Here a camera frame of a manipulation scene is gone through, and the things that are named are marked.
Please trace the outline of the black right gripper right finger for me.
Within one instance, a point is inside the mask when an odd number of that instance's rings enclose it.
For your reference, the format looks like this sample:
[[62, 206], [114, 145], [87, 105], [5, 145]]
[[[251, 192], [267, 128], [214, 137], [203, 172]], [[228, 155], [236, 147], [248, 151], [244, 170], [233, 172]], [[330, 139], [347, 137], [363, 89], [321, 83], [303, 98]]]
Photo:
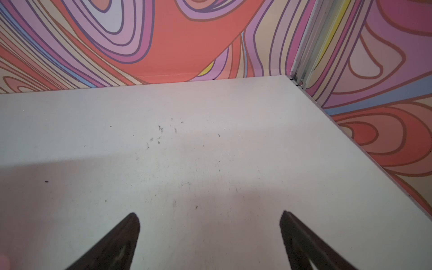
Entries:
[[292, 270], [355, 269], [291, 212], [283, 212], [280, 229]]

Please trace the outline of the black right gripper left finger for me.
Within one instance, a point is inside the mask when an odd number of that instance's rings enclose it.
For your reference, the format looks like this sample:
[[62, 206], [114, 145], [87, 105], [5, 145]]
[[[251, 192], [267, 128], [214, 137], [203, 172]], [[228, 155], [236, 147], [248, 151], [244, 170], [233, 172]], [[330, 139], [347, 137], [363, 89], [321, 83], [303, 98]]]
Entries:
[[69, 270], [129, 270], [140, 233], [140, 221], [129, 213]]

